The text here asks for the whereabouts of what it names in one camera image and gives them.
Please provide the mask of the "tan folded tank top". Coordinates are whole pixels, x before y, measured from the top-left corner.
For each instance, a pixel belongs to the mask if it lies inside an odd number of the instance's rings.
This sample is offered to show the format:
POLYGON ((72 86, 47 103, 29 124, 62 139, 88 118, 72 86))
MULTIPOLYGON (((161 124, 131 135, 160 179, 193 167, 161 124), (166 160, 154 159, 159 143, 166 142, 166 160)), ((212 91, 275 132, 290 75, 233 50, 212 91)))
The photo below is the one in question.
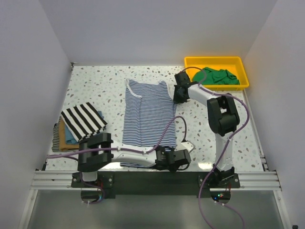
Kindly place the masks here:
POLYGON ((77 150, 79 149, 79 145, 72 145, 72 144, 67 144, 65 142, 65 123, 64 121, 61 119, 59 121, 59 150, 62 152, 65 151, 72 151, 72 150, 77 150))

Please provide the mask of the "black white thin-striped tank top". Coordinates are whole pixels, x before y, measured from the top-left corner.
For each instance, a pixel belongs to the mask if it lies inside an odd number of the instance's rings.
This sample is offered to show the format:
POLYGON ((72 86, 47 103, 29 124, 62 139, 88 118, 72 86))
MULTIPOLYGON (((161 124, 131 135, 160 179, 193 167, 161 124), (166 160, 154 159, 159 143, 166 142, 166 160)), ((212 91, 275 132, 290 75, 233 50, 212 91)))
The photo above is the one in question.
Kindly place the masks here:
POLYGON ((51 147, 53 152, 60 152, 59 143, 60 143, 59 123, 56 123, 53 127, 53 137, 52 137, 52 147, 51 147))

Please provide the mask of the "green tank top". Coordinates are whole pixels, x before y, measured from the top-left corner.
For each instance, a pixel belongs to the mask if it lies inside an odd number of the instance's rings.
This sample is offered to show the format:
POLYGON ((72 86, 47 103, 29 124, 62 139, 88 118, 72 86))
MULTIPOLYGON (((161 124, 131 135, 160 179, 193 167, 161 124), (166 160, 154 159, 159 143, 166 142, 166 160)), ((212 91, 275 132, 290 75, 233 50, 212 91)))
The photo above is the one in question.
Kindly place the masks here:
POLYGON ((237 77, 227 69, 215 70, 209 67, 203 68, 203 71, 197 72, 193 81, 201 82, 203 85, 240 85, 237 77))

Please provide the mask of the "yellow plastic tray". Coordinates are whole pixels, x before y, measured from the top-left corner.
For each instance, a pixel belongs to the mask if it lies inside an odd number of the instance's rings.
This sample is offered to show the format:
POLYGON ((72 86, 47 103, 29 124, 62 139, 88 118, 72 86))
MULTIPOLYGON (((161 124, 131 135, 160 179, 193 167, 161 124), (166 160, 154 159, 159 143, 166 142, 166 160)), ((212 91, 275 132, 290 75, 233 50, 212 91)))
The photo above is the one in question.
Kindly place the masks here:
POLYGON ((194 76, 200 71, 193 67, 228 70, 228 72, 232 73, 239 80, 240 84, 238 85, 207 84, 205 80, 204 86, 213 91, 242 91, 249 87, 249 81, 242 60, 238 56, 188 56, 184 58, 184 66, 185 68, 191 67, 186 70, 191 81, 193 81, 194 76))

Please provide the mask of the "blue white striped tank top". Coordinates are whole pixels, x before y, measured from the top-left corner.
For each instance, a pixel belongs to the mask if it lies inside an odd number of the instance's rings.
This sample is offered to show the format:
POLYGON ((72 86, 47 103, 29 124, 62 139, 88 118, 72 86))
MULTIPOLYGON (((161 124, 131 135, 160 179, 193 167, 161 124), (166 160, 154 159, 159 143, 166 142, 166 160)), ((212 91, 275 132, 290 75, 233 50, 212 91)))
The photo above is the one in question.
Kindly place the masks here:
POLYGON ((176 147, 176 104, 169 93, 168 84, 155 84, 126 80, 125 112, 122 143, 132 146, 176 147))

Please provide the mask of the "aluminium frame rail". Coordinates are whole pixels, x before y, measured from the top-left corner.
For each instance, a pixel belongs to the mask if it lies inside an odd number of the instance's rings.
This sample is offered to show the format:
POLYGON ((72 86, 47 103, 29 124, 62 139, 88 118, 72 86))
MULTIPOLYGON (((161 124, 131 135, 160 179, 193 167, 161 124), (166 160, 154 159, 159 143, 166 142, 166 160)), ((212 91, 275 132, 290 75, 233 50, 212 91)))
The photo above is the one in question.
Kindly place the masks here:
MULTIPOLYGON (((35 171, 32 189, 71 189, 74 171, 35 171)), ((276 172, 238 172, 241 190, 279 191, 282 189, 276 172)))

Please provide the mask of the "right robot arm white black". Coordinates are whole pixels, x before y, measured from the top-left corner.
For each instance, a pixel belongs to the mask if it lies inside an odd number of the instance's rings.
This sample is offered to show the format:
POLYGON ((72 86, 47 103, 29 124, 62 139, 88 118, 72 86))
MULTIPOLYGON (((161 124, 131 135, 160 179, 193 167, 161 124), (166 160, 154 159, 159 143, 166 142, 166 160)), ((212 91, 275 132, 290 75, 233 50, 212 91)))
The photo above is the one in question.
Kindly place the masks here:
POLYGON ((174 77, 173 101, 176 104, 193 99, 207 108, 208 124, 215 133, 216 142, 215 163, 207 181, 210 185, 224 187, 235 174, 233 144, 229 137, 236 132, 240 118, 234 99, 230 94, 218 94, 198 82, 191 82, 186 72, 179 72, 174 77))

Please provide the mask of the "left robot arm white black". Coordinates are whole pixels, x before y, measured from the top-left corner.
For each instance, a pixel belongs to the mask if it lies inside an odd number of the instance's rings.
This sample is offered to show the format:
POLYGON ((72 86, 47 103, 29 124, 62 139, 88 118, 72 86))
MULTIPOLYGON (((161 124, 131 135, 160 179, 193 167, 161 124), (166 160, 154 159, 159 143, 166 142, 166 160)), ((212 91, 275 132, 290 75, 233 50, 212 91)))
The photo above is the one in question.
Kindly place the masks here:
POLYGON ((194 145, 186 140, 178 143, 176 148, 139 147, 113 141, 110 133, 101 133, 80 142, 78 171, 82 182, 88 187, 94 187, 99 181, 97 171, 109 163, 120 162, 175 172, 181 166, 190 164, 190 153, 193 150, 194 145))

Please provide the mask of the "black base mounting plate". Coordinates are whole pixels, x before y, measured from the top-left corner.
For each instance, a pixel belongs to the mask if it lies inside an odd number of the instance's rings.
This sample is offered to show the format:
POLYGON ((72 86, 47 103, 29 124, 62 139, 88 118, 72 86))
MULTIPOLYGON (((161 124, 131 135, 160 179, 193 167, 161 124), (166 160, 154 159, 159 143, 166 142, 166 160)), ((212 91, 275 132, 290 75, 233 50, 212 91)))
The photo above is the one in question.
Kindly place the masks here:
POLYGON ((198 196, 207 172, 119 172, 99 171, 97 180, 84 184, 79 172, 72 174, 71 187, 80 188, 84 198, 105 198, 117 195, 198 196))

